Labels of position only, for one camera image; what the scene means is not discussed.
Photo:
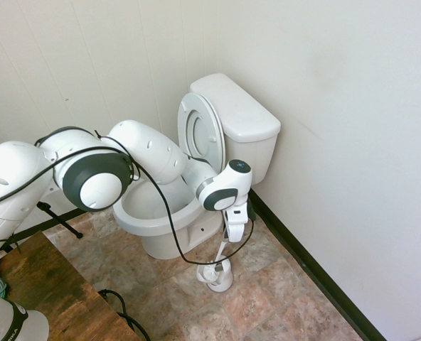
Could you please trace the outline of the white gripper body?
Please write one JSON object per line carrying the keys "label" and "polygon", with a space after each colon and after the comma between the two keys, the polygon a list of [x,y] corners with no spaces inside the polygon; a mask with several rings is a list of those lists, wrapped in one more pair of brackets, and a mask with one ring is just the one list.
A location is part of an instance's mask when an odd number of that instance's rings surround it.
{"label": "white gripper body", "polygon": [[225,228],[229,242],[240,242],[248,221],[247,203],[224,210]]}

